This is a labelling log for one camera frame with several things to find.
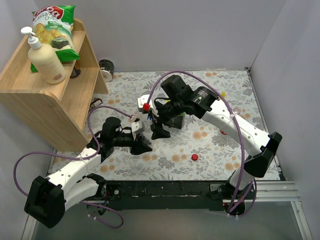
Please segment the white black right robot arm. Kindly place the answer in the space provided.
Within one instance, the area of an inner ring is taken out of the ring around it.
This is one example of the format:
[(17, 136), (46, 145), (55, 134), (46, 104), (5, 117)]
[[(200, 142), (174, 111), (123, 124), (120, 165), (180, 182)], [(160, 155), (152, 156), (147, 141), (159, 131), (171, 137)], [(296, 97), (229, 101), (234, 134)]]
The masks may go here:
[(226, 184), (227, 195), (237, 199), (245, 187), (255, 178), (262, 178), (274, 159), (283, 137), (278, 132), (268, 133), (234, 113), (224, 97), (207, 83), (193, 90), (176, 74), (161, 77), (157, 82), (167, 95), (166, 103), (152, 99), (152, 95), (140, 99), (144, 112), (152, 114), (152, 138), (168, 138), (170, 133), (163, 125), (185, 113), (205, 121), (240, 144), (241, 165)]

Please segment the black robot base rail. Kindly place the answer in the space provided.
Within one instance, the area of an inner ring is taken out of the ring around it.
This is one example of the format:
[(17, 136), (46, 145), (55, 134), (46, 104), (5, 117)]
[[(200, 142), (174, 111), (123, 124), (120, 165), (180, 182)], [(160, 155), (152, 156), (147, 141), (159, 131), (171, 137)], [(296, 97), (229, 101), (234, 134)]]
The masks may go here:
[(203, 209), (225, 211), (234, 189), (226, 181), (109, 180), (101, 196), (87, 201), (116, 210)]

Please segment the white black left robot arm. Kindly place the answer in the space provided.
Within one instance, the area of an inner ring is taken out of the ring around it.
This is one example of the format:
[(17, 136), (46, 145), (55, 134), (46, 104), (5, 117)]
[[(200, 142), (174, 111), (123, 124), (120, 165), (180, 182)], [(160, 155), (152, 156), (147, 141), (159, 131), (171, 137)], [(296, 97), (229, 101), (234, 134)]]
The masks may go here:
[(33, 180), (24, 211), (47, 228), (52, 228), (69, 208), (82, 200), (103, 199), (108, 192), (106, 180), (88, 172), (108, 158), (115, 147), (128, 147), (131, 155), (152, 151), (143, 135), (144, 130), (140, 119), (122, 127), (119, 118), (108, 117), (76, 160), (48, 177), (38, 176)]

